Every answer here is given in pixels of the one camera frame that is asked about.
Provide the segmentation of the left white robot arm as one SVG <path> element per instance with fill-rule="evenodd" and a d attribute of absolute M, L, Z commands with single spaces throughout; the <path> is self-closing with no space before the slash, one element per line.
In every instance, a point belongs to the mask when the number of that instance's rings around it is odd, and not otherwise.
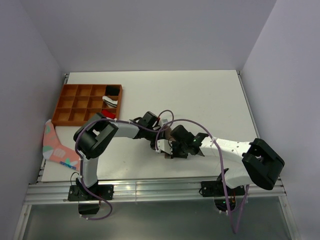
<path fill-rule="evenodd" d="M 118 120 L 96 113 L 73 136 L 80 169 L 76 179 L 76 193 L 85 200 L 103 196 L 97 176 L 98 161 L 114 138 L 146 139 L 154 144 L 159 117 L 148 111 L 132 120 Z"/>

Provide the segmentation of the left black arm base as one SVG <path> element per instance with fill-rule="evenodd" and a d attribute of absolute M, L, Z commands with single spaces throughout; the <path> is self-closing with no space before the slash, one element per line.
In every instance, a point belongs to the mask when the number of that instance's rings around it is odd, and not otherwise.
<path fill-rule="evenodd" d="M 94 184 L 88 190 L 93 194 L 105 200 L 112 200 L 114 193 L 114 186 L 112 184 Z M 72 185 L 69 188 L 67 200 L 69 202 L 78 201 L 97 201 L 98 198 L 88 193 L 81 183 Z"/>

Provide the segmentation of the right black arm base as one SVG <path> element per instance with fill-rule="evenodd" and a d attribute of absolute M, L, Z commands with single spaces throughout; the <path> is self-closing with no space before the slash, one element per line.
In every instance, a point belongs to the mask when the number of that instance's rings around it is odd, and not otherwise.
<path fill-rule="evenodd" d="M 223 197 L 225 195 L 222 180 L 201 181 L 198 192 L 203 197 Z"/>

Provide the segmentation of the brown striped sock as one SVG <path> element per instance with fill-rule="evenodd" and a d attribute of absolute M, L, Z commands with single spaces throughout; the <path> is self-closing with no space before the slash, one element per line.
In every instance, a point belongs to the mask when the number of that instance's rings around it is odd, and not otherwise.
<path fill-rule="evenodd" d="M 165 139 L 168 141 L 168 145 L 172 148 L 172 142 L 175 141 L 175 139 L 171 136 L 171 127 L 166 127 L 165 131 L 161 132 L 159 135 L 159 139 Z M 173 159 L 174 157 L 172 155 L 169 155 L 168 153 L 164 152 L 163 150 L 160 151 L 162 154 L 164 154 L 165 159 Z"/>

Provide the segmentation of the red christmas sock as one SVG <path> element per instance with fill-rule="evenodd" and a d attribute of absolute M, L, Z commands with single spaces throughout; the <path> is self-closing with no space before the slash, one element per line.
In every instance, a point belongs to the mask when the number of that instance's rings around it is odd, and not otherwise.
<path fill-rule="evenodd" d="M 115 119 L 116 118 L 116 114 L 110 112 L 108 109 L 103 109 L 101 111 L 101 113 L 103 114 L 104 117 L 109 118 L 109 119 Z"/>

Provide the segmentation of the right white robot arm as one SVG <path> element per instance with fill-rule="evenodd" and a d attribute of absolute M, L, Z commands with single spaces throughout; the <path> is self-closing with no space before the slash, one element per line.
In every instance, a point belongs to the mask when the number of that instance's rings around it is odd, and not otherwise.
<path fill-rule="evenodd" d="M 234 165 L 224 169 L 224 178 L 216 183 L 216 189 L 222 195 L 250 184 L 270 191 L 285 166 L 284 160 L 260 138 L 251 142 L 212 139 L 207 133 L 193 135 L 182 125 L 175 127 L 170 135 L 174 139 L 174 158 L 187 158 L 189 155 L 214 156 L 234 162 Z"/>

